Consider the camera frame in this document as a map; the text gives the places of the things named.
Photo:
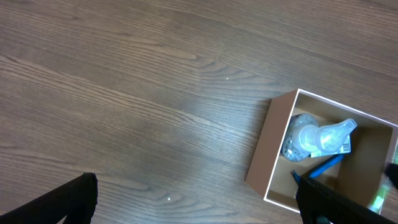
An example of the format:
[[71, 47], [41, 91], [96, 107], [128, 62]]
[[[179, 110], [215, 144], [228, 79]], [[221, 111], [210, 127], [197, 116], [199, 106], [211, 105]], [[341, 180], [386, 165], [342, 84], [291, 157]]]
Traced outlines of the green white soap box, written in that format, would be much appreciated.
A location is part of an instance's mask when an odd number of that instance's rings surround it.
[[330, 155], [335, 155], [335, 154], [347, 154], [350, 152], [351, 152], [351, 139], [350, 139], [350, 136], [348, 136], [338, 151], [323, 152], [321, 150], [318, 150], [318, 151], [312, 152], [309, 155], [309, 157], [316, 158], [316, 157], [324, 157], [324, 156], [330, 156]]

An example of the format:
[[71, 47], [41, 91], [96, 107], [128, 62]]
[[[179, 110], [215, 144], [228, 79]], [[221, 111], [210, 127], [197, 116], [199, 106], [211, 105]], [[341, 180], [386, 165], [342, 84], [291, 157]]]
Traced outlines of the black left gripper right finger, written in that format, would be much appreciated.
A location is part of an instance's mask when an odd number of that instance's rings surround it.
[[313, 179], [297, 177], [296, 201], [304, 224], [395, 224]]

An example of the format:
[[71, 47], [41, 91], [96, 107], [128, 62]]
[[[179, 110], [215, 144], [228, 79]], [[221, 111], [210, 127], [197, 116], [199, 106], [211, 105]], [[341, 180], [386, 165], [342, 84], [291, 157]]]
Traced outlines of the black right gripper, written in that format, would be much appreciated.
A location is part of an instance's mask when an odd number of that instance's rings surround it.
[[393, 186], [398, 189], [398, 165], [389, 163], [385, 168], [384, 173], [392, 182]]

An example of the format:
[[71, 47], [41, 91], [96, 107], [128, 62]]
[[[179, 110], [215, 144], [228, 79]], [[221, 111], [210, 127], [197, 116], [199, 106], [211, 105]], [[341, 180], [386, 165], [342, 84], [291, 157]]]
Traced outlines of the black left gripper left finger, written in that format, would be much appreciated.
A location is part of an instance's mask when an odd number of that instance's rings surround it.
[[1, 215], [1, 223], [90, 224], [98, 203], [98, 179], [94, 173], [81, 176]]

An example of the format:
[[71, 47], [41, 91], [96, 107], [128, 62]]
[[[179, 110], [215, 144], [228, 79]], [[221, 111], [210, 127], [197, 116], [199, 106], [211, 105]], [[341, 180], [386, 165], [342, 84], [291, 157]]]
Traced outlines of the clear pump bottle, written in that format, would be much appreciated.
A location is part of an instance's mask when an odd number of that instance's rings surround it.
[[340, 123], [320, 126], [317, 119], [307, 113], [291, 117], [280, 153], [291, 162], [300, 162], [312, 152], [335, 152], [357, 128], [349, 118]]

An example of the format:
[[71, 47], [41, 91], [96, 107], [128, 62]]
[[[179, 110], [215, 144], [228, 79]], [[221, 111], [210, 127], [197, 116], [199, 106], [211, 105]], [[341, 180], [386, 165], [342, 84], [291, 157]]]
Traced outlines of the blue disposable razor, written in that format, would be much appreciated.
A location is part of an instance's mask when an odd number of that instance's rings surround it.
[[318, 176], [323, 174], [324, 171], [328, 170], [329, 168], [331, 168], [331, 167], [337, 165], [339, 162], [341, 162], [343, 160], [343, 158], [344, 158], [343, 154], [336, 154], [334, 156], [331, 156], [327, 160], [323, 161], [321, 164], [314, 167], [308, 174], [304, 174], [304, 175], [299, 175], [295, 170], [292, 170], [291, 171], [292, 177], [294, 178], [297, 185], [299, 185], [300, 181], [303, 177], [311, 178], [311, 179], [317, 178]]

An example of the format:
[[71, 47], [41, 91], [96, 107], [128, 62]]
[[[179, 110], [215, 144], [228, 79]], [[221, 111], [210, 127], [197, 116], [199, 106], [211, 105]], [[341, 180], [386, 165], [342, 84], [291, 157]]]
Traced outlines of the green toothbrush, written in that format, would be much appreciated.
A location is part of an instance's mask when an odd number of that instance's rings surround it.
[[392, 144], [391, 155], [386, 156], [383, 162], [377, 162], [371, 167], [373, 171], [376, 171], [379, 183], [374, 198], [371, 200], [368, 208], [378, 214], [381, 213], [388, 194], [392, 191], [392, 189], [397, 190], [384, 173], [384, 170], [389, 163], [397, 164], [397, 140], [395, 140], [395, 142]]

